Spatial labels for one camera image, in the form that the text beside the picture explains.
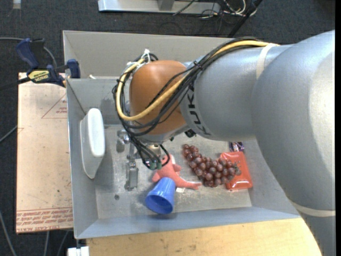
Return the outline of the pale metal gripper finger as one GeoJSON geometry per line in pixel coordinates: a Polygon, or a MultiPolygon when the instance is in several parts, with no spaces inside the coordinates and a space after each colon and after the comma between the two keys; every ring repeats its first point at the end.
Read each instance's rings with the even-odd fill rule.
{"type": "Polygon", "coordinates": [[[124,188],[127,191],[132,191],[138,186],[139,168],[135,162],[129,162],[126,164],[126,183],[124,188]]]}
{"type": "Polygon", "coordinates": [[[129,135],[126,130],[118,130],[117,131],[117,142],[116,142],[116,151],[118,153],[122,153],[125,150],[125,145],[130,142],[129,135]]]}

